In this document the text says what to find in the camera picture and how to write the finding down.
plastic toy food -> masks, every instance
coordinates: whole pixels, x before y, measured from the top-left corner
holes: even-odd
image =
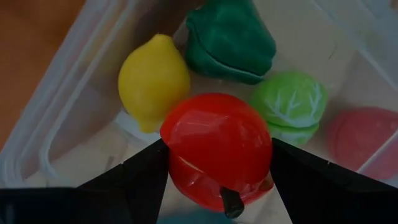
[[[144,133],[156,131],[189,89],[188,68],[166,35],[155,35],[133,51],[119,74],[123,105]]]
[[[259,83],[271,68],[275,41],[251,0],[211,0],[187,18],[185,59],[208,77]]]
[[[328,129],[328,148],[343,167],[357,171],[398,129],[398,113],[381,108],[357,108],[340,113]],[[380,155],[365,175],[387,180],[398,173],[398,145]]]
[[[259,190],[272,154],[266,123],[236,97],[211,93],[184,101],[160,135],[170,148],[175,186],[202,207],[221,212],[229,194],[247,204],[269,190]]]
[[[306,143],[318,129],[328,101],[325,88],[302,72],[280,72],[264,80],[251,105],[267,121],[273,137]]]

clear plastic bin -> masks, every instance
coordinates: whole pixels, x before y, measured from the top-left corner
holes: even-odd
[[[78,186],[160,138],[138,130],[123,109],[116,80],[127,55],[174,22],[167,18],[183,2],[87,0],[0,153],[2,187]],[[340,111],[361,106],[398,111],[398,69],[392,61],[398,28],[391,25],[396,14],[387,1],[254,2],[277,42],[271,72],[307,72],[329,92],[320,129],[302,149],[333,161],[326,132]],[[368,16],[369,9],[383,16]],[[367,17],[349,21],[353,13]],[[357,32],[359,27],[366,32]],[[182,24],[174,36],[180,49],[186,37]],[[192,95],[220,91],[247,100],[253,89],[192,74]],[[383,169],[397,146],[398,130],[357,171]],[[381,181],[398,187],[398,173]],[[168,181],[161,215],[195,206]],[[238,221],[291,223],[276,188],[247,206]]]

toy lemon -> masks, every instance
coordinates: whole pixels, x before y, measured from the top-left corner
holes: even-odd
[[[119,94],[144,133],[156,131],[190,89],[188,68],[171,37],[157,34],[131,53],[119,74]]]

pink toy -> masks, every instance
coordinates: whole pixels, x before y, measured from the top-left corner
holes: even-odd
[[[329,152],[337,164],[357,171],[397,130],[398,113],[380,108],[358,108],[340,113],[328,129]],[[373,179],[398,173],[398,144],[365,171]]]

toy tomato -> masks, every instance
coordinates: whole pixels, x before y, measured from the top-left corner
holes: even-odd
[[[234,195],[246,204],[267,192],[259,186],[269,173],[271,138],[265,121],[236,97],[191,98],[168,115],[160,135],[175,186],[201,206],[224,211]]]

